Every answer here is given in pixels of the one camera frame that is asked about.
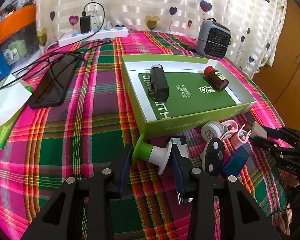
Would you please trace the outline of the silver black lighter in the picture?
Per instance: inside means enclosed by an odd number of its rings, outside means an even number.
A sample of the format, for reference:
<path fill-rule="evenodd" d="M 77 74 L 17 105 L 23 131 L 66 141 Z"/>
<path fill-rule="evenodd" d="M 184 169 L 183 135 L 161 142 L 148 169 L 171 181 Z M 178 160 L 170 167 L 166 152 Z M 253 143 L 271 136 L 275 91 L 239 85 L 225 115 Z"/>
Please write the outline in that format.
<path fill-rule="evenodd" d="M 195 185 L 191 179 L 190 171 L 193 168 L 189 149 L 184 135 L 170 137 L 172 143 L 171 163 L 173 176 L 177 189 L 178 204 L 192 202 Z"/>

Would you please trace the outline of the black oval three-button disc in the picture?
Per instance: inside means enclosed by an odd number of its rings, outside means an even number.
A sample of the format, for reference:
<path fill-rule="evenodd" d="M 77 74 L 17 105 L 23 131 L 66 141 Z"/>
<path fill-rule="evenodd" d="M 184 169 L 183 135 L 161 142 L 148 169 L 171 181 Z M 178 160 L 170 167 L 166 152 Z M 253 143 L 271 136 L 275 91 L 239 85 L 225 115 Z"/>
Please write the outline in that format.
<path fill-rule="evenodd" d="M 223 142 L 217 137 L 210 139 L 200 155 L 203 171 L 217 177 L 223 169 L 224 157 Z"/>

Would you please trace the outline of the orange lidded storage bin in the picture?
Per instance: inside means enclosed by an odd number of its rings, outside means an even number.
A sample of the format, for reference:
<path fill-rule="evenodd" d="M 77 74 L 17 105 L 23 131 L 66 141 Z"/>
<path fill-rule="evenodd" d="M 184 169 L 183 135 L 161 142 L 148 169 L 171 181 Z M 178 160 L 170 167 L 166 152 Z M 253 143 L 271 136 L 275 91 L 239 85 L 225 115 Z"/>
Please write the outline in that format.
<path fill-rule="evenodd" d="M 36 27 L 34 4 L 12 12 L 0 22 L 0 50 L 11 71 L 39 59 L 46 42 L 47 29 Z"/>

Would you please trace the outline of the black rectangular device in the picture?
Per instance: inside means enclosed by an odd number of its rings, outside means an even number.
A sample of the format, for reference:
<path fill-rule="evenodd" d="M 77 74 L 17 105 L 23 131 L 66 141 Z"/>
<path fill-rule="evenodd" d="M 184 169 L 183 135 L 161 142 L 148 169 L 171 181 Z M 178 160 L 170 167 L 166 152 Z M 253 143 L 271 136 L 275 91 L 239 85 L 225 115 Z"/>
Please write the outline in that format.
<path fill-rule="evenodd" d="M 151 92 L 156 102 L 166 102 L 169 97 L 169 86 L 163 66 L 155 64 L 150 69 Z"/>

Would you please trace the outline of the blue USB adapter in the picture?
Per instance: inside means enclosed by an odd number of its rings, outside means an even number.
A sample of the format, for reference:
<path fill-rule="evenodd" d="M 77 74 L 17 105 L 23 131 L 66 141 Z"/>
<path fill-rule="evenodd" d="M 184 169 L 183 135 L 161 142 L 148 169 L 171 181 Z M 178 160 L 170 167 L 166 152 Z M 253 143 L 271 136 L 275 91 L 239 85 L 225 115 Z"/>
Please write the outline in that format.
<path fill-rule="evenodd" d="M 234 151 L 234 154 L 228 160 L 228 162 L 224 165 L 221 175 L 223 178 L 228 178 L 228 176 L 237 177 L 242 170 L 243 166 L 247 162 L 249 157 L 248 152 L 245 150 L 243 146 L 237 148 Z"/>

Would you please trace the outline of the heart pattern curtain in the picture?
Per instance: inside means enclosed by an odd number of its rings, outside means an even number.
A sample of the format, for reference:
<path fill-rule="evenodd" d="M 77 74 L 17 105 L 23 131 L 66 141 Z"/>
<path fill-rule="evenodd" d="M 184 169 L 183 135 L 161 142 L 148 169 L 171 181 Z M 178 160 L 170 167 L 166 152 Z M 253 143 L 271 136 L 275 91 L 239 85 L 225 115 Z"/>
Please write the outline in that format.
<path fill-rule="evenodd" d="M 46 48 L 79 31 L 83 11 L 93 27 L 102 21 L 130 30 L 197 38 L 214 18 L 231 32 L 226 57 L 253 77 L 272 64 L 286 16 L 287 0 L 36 0 L 39 45 Z"/>

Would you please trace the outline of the white power strip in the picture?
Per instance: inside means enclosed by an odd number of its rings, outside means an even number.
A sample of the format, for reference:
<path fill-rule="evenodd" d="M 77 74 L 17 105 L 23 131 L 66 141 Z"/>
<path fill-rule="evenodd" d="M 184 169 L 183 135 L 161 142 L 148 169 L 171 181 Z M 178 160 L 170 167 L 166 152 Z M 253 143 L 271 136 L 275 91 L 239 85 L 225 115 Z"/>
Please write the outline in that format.
<path fill-rule="evenodd" d="M 73 43 L 83 42 L 83 41 L 93 41 L 93 40 L 103 40 L 111 39 L 117 37 L 127 37 L 129 35 L 128 29 L 126 27 L 114 27 L 111 29 L 102 29 L 98 31 L 95 29 L 90 33 L 80 33 L 76 32 L 73 34 L 64 35 L 58 41 L 59 46 L 68 46 Z"/>

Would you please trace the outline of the brown medicine bottle red cap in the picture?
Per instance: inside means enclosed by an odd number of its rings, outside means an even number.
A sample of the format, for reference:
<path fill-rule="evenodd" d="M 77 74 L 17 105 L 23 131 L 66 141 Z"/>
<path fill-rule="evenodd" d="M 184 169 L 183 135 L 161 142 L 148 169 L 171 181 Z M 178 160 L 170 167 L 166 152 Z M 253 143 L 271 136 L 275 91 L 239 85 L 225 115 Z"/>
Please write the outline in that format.
<path fill-rule="evenodd" d="M 218 92 L 224 91 L 229 84 L 227 78 L 212 66 L 207 66 L 204 70 L 209 84 Z"/>

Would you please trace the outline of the plaid tablecloth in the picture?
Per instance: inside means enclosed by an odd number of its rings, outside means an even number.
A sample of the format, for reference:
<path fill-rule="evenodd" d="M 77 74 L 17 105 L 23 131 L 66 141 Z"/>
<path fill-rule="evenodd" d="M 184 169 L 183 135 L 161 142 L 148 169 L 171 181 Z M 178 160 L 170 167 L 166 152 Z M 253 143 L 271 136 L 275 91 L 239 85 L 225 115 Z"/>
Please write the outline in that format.
<path fill-rule="evenodd" d="M 25 107 L 0 150 L 0 227 L 19 239 L 66 178 L 89 178 L 106 167 L 138 129 L 122 81 L 125 54 L 188 55 L 194 39 L 133 31 L 90 46 L 59 107 Z M 132 166 L 125 195 L 111 202 L 116 239 L 186 239 L 191 204 L 179 205 L 172 169 Z"/>

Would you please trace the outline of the black smartphone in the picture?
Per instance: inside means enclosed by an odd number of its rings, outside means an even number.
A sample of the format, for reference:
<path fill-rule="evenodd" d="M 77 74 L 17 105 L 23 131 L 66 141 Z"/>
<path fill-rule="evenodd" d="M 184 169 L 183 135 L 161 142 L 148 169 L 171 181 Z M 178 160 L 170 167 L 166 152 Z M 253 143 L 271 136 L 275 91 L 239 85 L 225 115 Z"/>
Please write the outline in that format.
<path fill-rule="evenodd" d="M 30 97 L 29 107 L 41 109 L 63 104 L 74 73 L 83 56 L 78 53 L 62 53 L 54 59 Z"/>

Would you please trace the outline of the grey mini fan heater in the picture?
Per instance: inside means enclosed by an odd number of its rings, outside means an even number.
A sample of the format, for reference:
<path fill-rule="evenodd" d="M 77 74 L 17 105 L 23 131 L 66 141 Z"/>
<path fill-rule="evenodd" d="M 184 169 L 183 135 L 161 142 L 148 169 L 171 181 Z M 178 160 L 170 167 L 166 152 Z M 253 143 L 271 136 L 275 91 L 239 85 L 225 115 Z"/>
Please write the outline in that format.
<path fill-rule="evenodd" d="M 214 18 L 203 20 L 197 39 L 196 53 L 208 59 L 221 60 L 226 55 L 230 38 L 230 30 Z"/>

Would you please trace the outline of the green tissue pack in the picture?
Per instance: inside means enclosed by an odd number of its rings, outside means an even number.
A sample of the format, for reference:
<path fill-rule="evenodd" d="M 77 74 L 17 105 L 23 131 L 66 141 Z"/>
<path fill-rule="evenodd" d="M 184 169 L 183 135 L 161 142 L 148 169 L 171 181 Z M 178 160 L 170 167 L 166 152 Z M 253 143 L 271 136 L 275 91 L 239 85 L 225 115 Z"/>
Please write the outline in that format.
<path fill-rule="evenodd" d="M 33 93 L 32 87 L 14 75 L 0 82 L 0 149 L 5 147 L 10 132 L 23 107 Z"/>

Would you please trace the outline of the black power adapter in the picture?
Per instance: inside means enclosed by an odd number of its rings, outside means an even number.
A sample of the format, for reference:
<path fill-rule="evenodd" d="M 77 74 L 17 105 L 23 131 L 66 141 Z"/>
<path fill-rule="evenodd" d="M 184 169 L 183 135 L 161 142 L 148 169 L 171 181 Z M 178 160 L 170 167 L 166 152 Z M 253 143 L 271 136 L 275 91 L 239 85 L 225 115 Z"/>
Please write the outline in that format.
<path fill-rule="evenodd" d="M 91 32 L 91 16 L 84 15 L 80 18 L 80 31 L 82 34 Z"/>

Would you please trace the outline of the green cardboard box tray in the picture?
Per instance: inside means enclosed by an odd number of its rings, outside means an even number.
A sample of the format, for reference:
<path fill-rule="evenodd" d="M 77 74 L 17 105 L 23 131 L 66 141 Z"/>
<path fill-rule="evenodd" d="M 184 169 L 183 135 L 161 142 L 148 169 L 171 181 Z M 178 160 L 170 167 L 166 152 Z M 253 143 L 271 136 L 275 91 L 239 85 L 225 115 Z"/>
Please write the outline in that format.
<path fill-rule="evenodd" d="M 239 80 L 239 70 L 225 59 L 137 54 L 122 56 L 122 78 L 139 132 L 153 139 L 193 129 L 209 120 L 225 120 L 248 112 L 256 103 Z M 150 91 L 152 66 L 162 65 L 169 87 L 166 102 L 158 102 Z M 222 92 L 208 83 L 204 69 L 212 66 L 228 81 Z"/>

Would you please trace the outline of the white USB charger plug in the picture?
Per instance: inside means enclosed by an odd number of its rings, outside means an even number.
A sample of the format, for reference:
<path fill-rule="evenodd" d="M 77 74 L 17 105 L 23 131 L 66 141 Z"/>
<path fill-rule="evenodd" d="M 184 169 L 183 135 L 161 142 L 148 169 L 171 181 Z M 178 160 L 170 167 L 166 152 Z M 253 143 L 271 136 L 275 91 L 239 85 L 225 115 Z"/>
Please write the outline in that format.
<path fill-rule="evenodd" d="M 256 136 L 262 137 L 264 139 L 267 139 L 268 133 L 267 131 L 256 121 L 245 122 L 245 126 L 247 128 L 247 131 L 250 131 L 250 138 L 254 138 Z"/>

